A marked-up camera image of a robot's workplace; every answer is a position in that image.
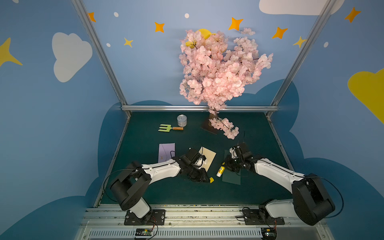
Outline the dark green envelope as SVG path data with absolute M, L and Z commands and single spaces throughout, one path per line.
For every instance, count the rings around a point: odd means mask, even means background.
M 225 170 L 222 173 L 222 181 L 234 185 L 241 185 L 241 173 L 234 173 L 229 170 L 225 164 L 225 160 L 222 163 L 222 166 L 225 167 Z

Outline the yellow glue stick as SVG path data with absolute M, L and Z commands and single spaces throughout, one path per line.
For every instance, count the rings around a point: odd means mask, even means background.
M 225 171 L 225 163 L 222 163 L 222 165 L 220 166 L 220 168 L 219 168 L 219 170 L 218 170 L 216 176 L 217 176 L 218 178 L 220 178 L 220 177 L 223 175 L 223 172 L 224 172 L 224 171 Z

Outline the cream yellow envelope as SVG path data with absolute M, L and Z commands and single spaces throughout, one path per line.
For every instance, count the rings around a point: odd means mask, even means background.
M 205 164 L 201 168 L 204 168 L 204 169 L 206 169 L 206 171 L 208 171 L 210 166 L 211 166 L 211 164 L 212 164 L 212 162 L 213 162 L 213 160 L 214 160 L 214 158 L 215 158 L 215 156 L 216 156 L 216 153 L 211 151 L 211 150 L 209 150 L 209 149 L 201 147 L 200 150 L 199 150 L 199 154 L 206 156 L 206 158 L 207 158 L 206 162 L 205 162 Z

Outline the purple envelope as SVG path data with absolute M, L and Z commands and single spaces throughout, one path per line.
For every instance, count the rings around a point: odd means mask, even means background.
M 158 163 L 168 161 L 175 153 L 175 143 L 159 144 Z

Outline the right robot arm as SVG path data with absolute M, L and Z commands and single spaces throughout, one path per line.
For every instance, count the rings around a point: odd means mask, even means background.
M 332 218 L 336 206 L 323 184 L 324 178 L 315 174 L 301 174 L 273 163 L 267 158 L 254 156 L 245 143 L 229 150 L 223 167 L 238 174 L 245 169 L 266 177 L 291 193 L 288 200 L 270 200 L 259 205 L 256 219 L 265 225 L 278 224 L 283 218 L 300 219 L 314 226 L 322 219 Z

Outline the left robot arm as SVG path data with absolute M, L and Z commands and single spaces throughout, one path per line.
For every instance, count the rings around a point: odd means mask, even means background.
M 143 198 L 149 185 L 180 174 L 186 174 L 193 182 L 212 183 L 214 179 L 203 168 L 206 159 L 205 155 L 190 148 L 181 157 L 171 157 L 162 163 L 142 165 L 135 161 L 116 171 L 119 175 L 110 183 L 109 189 L 123 211 L 146 222 L 153 212 Z

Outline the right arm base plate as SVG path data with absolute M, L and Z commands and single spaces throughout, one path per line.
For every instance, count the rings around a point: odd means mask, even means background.
M 246 225 L 285 225 L 283 218 L 273 218 L 265 209 L 260 210 L 244 207 L 242 213 Z

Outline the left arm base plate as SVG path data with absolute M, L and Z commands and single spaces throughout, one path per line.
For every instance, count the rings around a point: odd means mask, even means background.
M 149 226 L 154 223 L 158 226 L 165 224 L 166 210 L 150 210 L 144 217 L 138 218 L 133 212 L 127 211 L 125 226 Z

